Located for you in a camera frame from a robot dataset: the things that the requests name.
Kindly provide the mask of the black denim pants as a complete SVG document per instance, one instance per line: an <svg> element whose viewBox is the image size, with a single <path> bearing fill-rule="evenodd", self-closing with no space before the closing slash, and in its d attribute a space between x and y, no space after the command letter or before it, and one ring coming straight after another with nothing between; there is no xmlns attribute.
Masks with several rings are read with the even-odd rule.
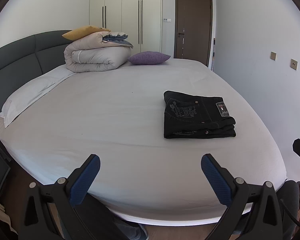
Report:
<svg viewBox="0 0 300 240"><path fill-rule="evenodd" d="M215 139L235 137L235 119L222 97L180 92L164 93L164 138Z"/></svg>

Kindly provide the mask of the white flat pillow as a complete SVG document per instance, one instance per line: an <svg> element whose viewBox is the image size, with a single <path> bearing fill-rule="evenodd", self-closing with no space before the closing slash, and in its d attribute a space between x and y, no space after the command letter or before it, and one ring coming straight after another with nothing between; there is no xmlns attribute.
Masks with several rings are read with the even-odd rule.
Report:
<svg viewBox="0 0 300 240"><path fill-rule="evenodd" d="M0 112L4 127L7 128L23 111L72 75L74 72L68 70L64 64L27 82L13 92Z"/></svg>

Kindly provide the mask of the dark grey padded headboard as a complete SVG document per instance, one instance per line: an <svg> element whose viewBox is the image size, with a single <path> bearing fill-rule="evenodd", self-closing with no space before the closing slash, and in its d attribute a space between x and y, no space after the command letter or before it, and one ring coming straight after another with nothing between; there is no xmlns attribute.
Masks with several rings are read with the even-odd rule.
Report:
<svg viewBox="0 0 300 240"><path fill-rule="evenodd" d="M7 98L25 83L65 64L67 30L34 34L0 48L0 112Z"/></svg>

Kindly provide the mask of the folded beige duvet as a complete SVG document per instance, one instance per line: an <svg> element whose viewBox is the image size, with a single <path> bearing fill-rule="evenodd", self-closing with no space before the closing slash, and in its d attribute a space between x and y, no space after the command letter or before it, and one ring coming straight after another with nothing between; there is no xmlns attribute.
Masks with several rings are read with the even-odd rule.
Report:
<svg viewBox="0 0 300 240"><path fill-rule="evenodd" d="M127 62L133 45L103 42L106 35L123 35L121 32L96 32L69 44L64 50L65 64L74 73L106 72Z"/></svg>

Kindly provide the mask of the dark brown door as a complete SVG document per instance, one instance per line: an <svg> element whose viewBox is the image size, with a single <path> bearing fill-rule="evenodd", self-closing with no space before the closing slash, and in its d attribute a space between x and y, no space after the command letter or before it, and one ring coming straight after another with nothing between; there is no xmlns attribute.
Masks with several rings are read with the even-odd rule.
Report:
<svg viewBox="0 0 300 240"><path fill-rule="evenodd" d="M175 59L209 65L212 19L212 0L175 0Z"/></svg>

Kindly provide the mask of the purple cushion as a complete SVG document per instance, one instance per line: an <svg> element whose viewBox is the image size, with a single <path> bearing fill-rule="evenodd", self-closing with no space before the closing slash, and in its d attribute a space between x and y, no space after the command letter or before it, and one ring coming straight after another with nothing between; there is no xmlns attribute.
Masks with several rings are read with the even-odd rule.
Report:
<svg viewBox="0 0 300 240"><path fill-rule="evenodd" d="M162 64L169 59L170 55L157 51L144 51L131 56L128 61L134 65L155 65Z"/></svg>

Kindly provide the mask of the mustard yellow cushion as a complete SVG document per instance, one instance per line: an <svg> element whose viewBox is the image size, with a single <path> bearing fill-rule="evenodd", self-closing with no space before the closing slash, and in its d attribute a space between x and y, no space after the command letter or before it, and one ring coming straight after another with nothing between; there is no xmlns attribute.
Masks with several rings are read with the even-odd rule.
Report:
<svg viewBox="0 0 300 240"><path fill-rule="evenodd" d="M110 30L102 27L96 27L93 25L86 25L64 33L62 36L67 40L76 41L80 38L86 37L96 32L110 32Z"/></svg>

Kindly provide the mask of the folded blue grey cloth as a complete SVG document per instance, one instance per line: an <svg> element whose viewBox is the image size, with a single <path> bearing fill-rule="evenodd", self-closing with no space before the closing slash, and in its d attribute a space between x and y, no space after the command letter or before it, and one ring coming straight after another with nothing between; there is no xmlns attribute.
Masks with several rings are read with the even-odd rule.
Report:
<svg viewBox="0 0 300 240"><path fill-rule="evenodd" d="M113 43L131 46L132 44L130 42L126 41L127 38L128 38L128 35L126 35L126 34L106 35L102 38L102 41L103 42L113 42Z"/></svg>

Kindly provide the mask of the cream built-in wardrobe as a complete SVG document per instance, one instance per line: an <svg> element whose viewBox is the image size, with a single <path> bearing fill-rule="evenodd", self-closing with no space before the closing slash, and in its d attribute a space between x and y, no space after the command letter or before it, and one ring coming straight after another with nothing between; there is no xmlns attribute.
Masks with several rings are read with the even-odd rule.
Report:
<svg viewBox="0 0 300 240"><path fill-rule="evenodd" d="M161 52L162 0L90 0L89 24L128 35L132 54Z"/></svg>

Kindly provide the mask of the lower beige wall socket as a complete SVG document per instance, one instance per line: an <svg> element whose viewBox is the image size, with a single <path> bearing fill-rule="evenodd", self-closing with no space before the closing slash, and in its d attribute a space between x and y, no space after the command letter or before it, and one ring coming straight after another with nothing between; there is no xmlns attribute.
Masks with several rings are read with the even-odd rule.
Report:
<svg viewBox="0 0 300 240"><path fill-rule="evenodd" d="M297 70L298 69L298 62L294 59L291 59L290 61L290 68Z"/></svg>

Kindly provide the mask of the beige wall socket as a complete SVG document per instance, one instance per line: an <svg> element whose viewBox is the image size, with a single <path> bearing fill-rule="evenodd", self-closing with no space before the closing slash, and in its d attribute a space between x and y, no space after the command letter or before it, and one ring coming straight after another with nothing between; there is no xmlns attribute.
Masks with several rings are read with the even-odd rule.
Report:
<svg viewBox="0 0 300 240"><path fill-rule="evenodd" d="M272 51L271 54L270 54L270 59L273 60L273 61L275 61L276 57L277 57L277 53L275 53L275 52Z"/></svg>
<svg viewBox="0 0 300 240"><path fill-rule="evenodd" d="M298 69L298 62L294 59L291 59L290 61L290 68L297 70Z"/></svg>

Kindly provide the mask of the upper beige wall socket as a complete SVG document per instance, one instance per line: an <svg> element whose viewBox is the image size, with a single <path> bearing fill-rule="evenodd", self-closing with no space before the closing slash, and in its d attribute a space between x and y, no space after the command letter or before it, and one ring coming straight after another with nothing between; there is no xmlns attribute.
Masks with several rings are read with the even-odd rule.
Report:
<svg viewBox="0 0 300 240"><path fill-rule="evenodd" d="M270 54L270 59L273 60L273 61L275 61L276 57L277 57L277 53L275 53L275 52L272 51L271 54Z"/></svg>

